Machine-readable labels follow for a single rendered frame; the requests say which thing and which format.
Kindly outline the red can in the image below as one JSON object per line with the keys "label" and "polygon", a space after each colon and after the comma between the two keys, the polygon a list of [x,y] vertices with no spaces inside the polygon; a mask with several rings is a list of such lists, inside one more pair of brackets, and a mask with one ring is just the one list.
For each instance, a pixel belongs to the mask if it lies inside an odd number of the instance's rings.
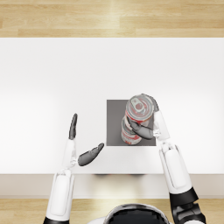
{"label": "red can", "polygon": [[154,105],[150,97],[139,94],[127,101],[125,115],[133,122],[147,126],[150,123],[153,111]]}
{"label": "red can", "polygon": [[133,132],[128,126],[127,126],[127,118],[126,116],[122,119],[122,134],[121,134],[122,140],[126,144],[135,145],[138,144],[142,138],[138,136],[135,132]]}

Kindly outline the dark grey square mat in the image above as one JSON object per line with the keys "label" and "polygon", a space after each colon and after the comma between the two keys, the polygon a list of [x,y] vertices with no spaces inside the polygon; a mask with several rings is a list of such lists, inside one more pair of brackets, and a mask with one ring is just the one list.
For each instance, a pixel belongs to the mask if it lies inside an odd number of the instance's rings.
{"label": "dark grey square mat", "polygon": [[155,137],[151,140],[136,137],[130,140],[122,136],[126,103],[127,100],[107,100],[107,146],[155,146]]}

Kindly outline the dark round robot body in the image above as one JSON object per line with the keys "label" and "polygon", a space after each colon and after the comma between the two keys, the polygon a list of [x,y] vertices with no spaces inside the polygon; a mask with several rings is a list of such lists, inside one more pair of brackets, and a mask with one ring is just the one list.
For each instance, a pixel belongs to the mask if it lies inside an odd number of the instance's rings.
{"label": "dark round robot body", "polygon": [[112,209],[105,217],[88,224],[172,224],[158,208],[139,203],[123,204]]}

